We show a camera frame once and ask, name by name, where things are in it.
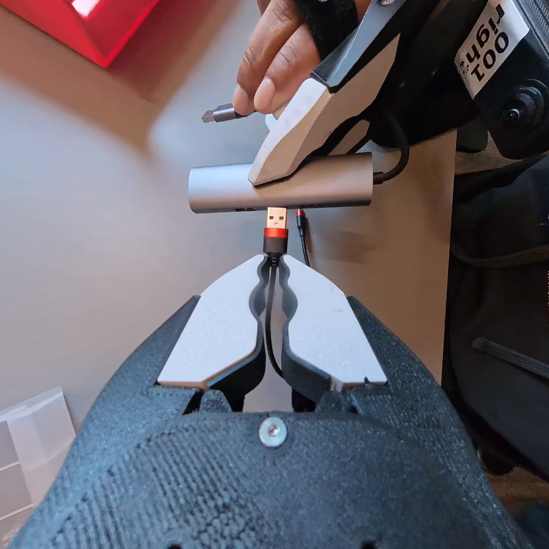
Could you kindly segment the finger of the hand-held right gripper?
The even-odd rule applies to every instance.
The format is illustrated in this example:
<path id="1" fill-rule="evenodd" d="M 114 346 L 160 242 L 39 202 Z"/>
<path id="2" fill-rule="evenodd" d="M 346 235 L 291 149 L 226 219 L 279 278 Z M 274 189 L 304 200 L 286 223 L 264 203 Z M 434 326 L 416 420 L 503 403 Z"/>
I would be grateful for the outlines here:
<path id="1" fill-rule="evenodd" d="M 394 63 L 396 36 L 337 92 L 310 77 L 297 90 L 265 138 L 249 172 L 254 186 L 292 175 L 335 129 L 375 100 Z"/>
<path id="2" fill-rule="evenodd" d="M 358 27 L 319 64 L 320 83 L 348 83 L 406 28 L 413 12 L 414 1 L 372 1 Z"/>

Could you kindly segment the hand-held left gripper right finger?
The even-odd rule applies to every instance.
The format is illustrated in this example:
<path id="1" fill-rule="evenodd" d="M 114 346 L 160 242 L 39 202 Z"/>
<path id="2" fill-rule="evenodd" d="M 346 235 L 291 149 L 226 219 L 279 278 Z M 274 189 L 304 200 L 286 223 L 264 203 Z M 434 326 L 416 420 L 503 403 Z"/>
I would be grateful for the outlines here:
<path id="1" fill-rule="evenodd" d="M 282 306 L 281 369 L 285 381 L 319 403 L 341 393 L 388 380 L 344 292 L 290 255 L 279 261 Z"/>

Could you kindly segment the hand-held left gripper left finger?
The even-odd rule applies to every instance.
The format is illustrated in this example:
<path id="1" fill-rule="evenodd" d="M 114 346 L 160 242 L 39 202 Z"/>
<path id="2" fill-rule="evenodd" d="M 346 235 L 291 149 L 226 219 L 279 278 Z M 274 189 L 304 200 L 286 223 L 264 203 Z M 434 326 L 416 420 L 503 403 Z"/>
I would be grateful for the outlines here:
<path id="1" fill-rule="evenodd" d="M 218 278 L 198 298 L 157 383 L 222 392 L 232 409 L 262 381 L 267 257 L 256 255 Z"/>

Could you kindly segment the person's right hand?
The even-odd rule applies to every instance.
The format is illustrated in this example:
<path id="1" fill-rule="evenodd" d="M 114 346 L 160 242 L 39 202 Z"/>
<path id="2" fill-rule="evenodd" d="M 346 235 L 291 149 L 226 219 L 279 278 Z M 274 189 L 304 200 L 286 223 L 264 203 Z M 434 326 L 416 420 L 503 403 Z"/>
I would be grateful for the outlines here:
<path id="1" fill-rule="evenodd" d="M 238 69 L 236 113 L 273 114 L 293 98 L 321 62 L 294 1 L 258 1 L 261 17 Z"/>

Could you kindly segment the large red storage bin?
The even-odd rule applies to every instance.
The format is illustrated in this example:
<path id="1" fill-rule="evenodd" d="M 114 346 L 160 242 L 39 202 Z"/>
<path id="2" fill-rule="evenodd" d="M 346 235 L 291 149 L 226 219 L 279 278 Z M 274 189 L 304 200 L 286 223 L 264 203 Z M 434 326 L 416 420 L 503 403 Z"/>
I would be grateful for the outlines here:
<path id="1" fill-rule="evenodd" d="M 1 1 L 1 6 L 107 68 L 158 1 Z"/>

